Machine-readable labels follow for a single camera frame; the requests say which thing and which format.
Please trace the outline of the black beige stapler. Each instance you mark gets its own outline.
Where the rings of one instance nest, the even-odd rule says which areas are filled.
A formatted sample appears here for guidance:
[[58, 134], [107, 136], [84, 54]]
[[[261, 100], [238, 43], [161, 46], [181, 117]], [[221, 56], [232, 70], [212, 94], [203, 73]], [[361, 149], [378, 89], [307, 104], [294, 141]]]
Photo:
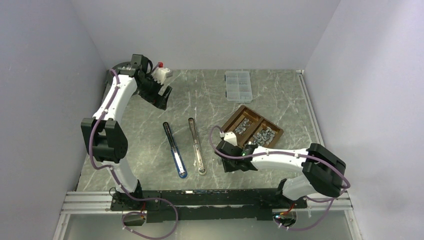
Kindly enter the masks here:
[[207, 169], [206, 169], [204, 161], [203, 161], [203, 155], [202, 155], [202, 151], [201, 151], [198, 133], [197, 133], [197, 130], [196, 130], [195, 119], [192, 118], [192, 117], [189, 117], [188, 118], [188, 124], [189, 124], [189, 129], [190, 129], [190, 132], [191, 132], [191, 135], [192, 135], [192, 139], [193, 139], [195, 164], [197, 166], [198, 173], [201, 176], [204, 176], [207, 173]]

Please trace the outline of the brown staple tray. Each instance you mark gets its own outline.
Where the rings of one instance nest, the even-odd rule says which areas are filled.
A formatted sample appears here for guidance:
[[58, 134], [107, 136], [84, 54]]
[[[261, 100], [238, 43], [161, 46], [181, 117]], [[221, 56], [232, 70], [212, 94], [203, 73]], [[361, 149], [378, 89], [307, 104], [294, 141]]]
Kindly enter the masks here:
[[245, 105], [241, 105], [221, 128], [235, 134], [240, 148], [249, 142], [273, 148], [284, 133], [282, 128]]

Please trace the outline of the blue stapler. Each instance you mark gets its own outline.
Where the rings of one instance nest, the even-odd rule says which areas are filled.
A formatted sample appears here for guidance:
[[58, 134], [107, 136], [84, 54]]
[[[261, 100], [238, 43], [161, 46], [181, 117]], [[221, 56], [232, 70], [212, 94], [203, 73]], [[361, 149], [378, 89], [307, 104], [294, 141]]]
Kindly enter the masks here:
[[187, 173], [184, 161], [183, 161], [181, 154], [179, 152], [176, 141], [173, 137], [170, 125], [169, 125], [168, 122], [165, 121], [165, 122], [163, 122], [162, 126], [163, 126], [165, 135], [166, 135], [168, 142], [169, 142], [169, 145], [170, 145], [171, 155], [173, 157], [178, 176], [180, 178], [184, 179], [184, 178], [187, 177], [188, 173]]

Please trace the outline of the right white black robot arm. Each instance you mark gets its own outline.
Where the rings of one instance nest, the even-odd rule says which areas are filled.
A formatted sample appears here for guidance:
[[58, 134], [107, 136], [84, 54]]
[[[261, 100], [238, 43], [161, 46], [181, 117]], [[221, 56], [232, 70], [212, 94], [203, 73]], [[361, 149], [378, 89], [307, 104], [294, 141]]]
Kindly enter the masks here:
[[308, 148], [283, 150], [255, 144], [240, 148], [221, 140], [213, 149], [221, 157], [225, 172], [295, 172], [296, 177], [282, 180], [277, 187], [275, 200], [282, 208], [315, 193], [335, 199], [351, 186], [344, 176], [346, 163], [318, 143], [312, 143]]

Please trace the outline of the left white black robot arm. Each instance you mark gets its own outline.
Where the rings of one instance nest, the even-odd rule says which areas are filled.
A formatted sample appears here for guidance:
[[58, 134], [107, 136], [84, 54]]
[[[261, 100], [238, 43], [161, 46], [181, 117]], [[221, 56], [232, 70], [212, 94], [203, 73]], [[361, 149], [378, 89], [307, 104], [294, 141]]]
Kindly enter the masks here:
[[153, 62], [142, 54], [133, 54], [130, 61], [108, 70], [106, 82], [110, 89], [92, 117], [81, 121], [85, 147], [92, 167], [107, 169], [115, 182], [117, 195], [124, 196], [124, 204], [131, 210], [139, 209], [144, 196], [139, 180], [133, 174], [126, 155], [128, 139], [120, 126], [124, 111], [132, 96], [160, 110], [166, 110], [172, 87], [165, 86], [173, 74], [163, 62]]

